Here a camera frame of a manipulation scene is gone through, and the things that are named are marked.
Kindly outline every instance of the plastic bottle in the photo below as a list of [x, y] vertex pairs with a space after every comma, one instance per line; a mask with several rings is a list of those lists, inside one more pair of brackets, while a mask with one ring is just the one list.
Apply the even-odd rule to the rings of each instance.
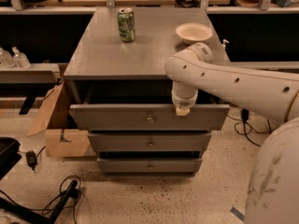
[[28, 69], [31, 66], [31, 64], [28, 61], [27, 56], [24, 53], [19, 52], [19, 50], [16, 47], [13, 47], [12, 50], [15, 53], [12, 59], [19, 66], [19, 68]]
[[16, 65], [16, 63], [13, 61], [11, 54], [3, 48], [0, 48], [0, 67], [8, 68], [14, 65]]

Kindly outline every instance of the cabinet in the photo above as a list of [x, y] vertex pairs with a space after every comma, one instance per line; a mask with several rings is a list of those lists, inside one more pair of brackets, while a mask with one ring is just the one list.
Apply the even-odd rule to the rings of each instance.
[[[199, 91], [186, 117], [172, 105], [172, 81], [164, 72], [171, 54], [187, 48], [175, 29], [185, 22], [211, 26], [202, 9], [135, 7], [136, 39], [120, 41], [117, 9], [99, 8], [64, 77], [77, 104], [71, 113], [96, 152], [104, 173], [195, 174], [213, 130], [229, 110]], [[225, 60], [216, 33], [207, 41]]]

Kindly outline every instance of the cardboard box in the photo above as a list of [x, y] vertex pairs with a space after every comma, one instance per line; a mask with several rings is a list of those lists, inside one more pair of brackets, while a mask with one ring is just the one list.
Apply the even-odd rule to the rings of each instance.
[[69, 129], [70, 98], [64, 84], [49, 90], [39, 107], [27, 136], [46, 132], [46, 153], [50, 157], [95, 156], [87, 131]]

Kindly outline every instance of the drawer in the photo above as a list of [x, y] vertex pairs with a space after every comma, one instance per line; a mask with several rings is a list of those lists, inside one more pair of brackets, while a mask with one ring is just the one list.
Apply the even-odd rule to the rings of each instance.
[[89, 133], [93, 151], [206, 151], [211, 133]]
[[179, 117], [172, 104], [71, 105], [79, 129], [92, 131], [213, 131], [220, 130], [228, 105], [195, 105]]
[[195, 160], [103, 160], [98, 159], [103, 173], [190, 173], [198, 172], [202, 159]]

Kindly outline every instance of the black metal stand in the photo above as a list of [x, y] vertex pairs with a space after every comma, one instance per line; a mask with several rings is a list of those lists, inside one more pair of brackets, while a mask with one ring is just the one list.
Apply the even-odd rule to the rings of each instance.
[[0, 198], [0, 209], [3, 209], [11, 213], [12, 215], [32, 224], [53, 224], [55, 223], [60, 213], [63, 211], [67, 200], [70, 197], [76, 197], [78, 195], [78, 191], [76, 190], [77, 183], [78, 182], [75, 180], [70, 183], [64, 196], [58, 202], [50, 217], [41, 216], [25, 207], [10, 203], [2, 198]]

